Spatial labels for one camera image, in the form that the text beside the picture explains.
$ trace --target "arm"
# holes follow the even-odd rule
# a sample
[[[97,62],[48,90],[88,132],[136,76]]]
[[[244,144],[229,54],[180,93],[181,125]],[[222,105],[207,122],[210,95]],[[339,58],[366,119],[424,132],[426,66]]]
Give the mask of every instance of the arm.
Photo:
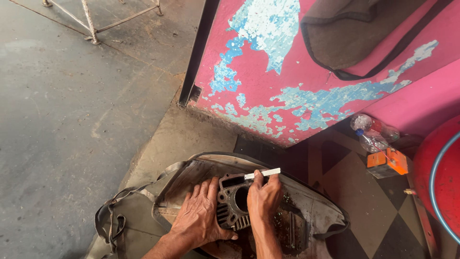
[[[217,188],[219,177],[196,185],[187,193],[171,231],[161,237],[142,259],[178,259],[193,248],[218,239],[238,239],[231,230],[217,224]]]
[[[275,237],[273,218],[283,198],[283,190],[278,174],[271,175],[268,183],[262,186],[264,176],[254,171],[254,183],[247,195],[247,208],[256,242],[257,258],[281,259],[282,252]]]

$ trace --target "red wire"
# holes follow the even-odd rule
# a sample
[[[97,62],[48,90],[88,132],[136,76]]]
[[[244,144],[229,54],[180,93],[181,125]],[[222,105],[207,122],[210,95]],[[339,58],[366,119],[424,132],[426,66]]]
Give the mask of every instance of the red wire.
[[[380,152],[383,153],[384,156],[386,156],[386,158],[388,159],[388,161],[391,161],[391,159],[389,157],[387,157],[387,155],[385,154],[385,152],[383,152],[383,150],[381,150],[380,148],[378,148],[375,144],[374,144],[374,141],[372,141],[372,145],[374,145],[374,147],[378,150],[380,150]]]

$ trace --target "blue hose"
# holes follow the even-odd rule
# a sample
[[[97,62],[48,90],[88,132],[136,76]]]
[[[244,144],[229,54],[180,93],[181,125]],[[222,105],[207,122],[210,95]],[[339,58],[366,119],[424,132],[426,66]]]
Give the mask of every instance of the blue hose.
[[[436,197],[434,194],[434,180],[436,176],[436,171],[437,167],[439,166],[439,163],[441,162],[441,159],[443,158],[444,154],[446,151],[449,149],[449,147],[458,139],[460,138],[460,131],[457,132],[439,151],[438,155],[436,156],[436,159],[434,159],[433,167],[431,168],[430,172],[430,181],[429,181],[429,192],[430,192],[430,200],[431,200],[431,205],[433,205],[434,213],[436,214],[437,218],[439,219],[439,222],[441,222],[441,225],[447,230],[449,235],[457,241],[457,243],[460,245],[460,238],[452,231],[452,229],[447,225],[446,221],[444,220],[443,216],[441,215],[441,212],[439,211],[439,208],[437,206],[436,202]]]

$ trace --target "pink wall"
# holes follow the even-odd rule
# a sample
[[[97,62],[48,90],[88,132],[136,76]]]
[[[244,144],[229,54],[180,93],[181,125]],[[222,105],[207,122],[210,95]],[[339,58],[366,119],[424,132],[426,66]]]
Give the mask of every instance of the pink wall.
[[[365,108],[362,112],[403,134],[427,136],[460,115],[460,60],[427,75]]]
[[[460,58],[454,0],[378,75],[338,80],[311,60],[303,42],[299,20],[313,2],[221,0],[195,79],[201,97],[189,105],[288,147]],[[379,63],[434,2],[348,71],[365,74]]]

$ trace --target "plastic bottle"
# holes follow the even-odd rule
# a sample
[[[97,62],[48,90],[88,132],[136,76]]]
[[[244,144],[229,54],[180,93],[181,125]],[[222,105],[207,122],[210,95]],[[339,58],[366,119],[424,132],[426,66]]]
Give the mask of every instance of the plastic bottle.
[[[361,146],[368,152],[376,153],[380,152],[380,150],[385,150],[388,147],[388,142],[385,138],[383,138],[375,130],[371,129],[370,131],[364,131],[363,129],[357,129],[355,133],[359,136],[359,143]]]
[[[396,128],[387,126],[385,123],[362,113],[355,114],[351,117],[350,127],[355,131],[357,129],[362,129],[364,131],[375,130],[389,143],[399,139],[399,131]]]

